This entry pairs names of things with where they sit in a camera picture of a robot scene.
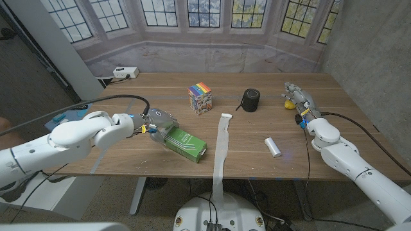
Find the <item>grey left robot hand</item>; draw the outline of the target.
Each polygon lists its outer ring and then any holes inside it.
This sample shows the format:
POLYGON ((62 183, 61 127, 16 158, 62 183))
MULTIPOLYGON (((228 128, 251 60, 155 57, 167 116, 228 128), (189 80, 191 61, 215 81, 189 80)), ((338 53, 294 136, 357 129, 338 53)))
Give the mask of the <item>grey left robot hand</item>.
POLYGON ((144 124, 152 124, 157 130, 155 133, 150 134, 150 138, 158 143, 165 143, 165 136, 171 131, 172 128, 179 127, 179 122, 166 111, 152 108, 149 109, 146 115, 135 114, 132 117, 134 123, 134 129, 138 129, 144 124))

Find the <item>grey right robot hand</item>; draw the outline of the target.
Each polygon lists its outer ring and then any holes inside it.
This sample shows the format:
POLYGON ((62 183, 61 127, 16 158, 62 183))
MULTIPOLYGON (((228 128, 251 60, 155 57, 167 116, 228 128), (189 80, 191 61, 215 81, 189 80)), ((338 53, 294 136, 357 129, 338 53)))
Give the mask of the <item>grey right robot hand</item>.
POLYGON ((322 117, 311 94, 290 82, 285 82, 284 86, 286 94, 281 94, 286 99, 284 107, 289 110, 297 110, 297 115, 295 116, 297 124, 305 128, 312 120, 322 117))

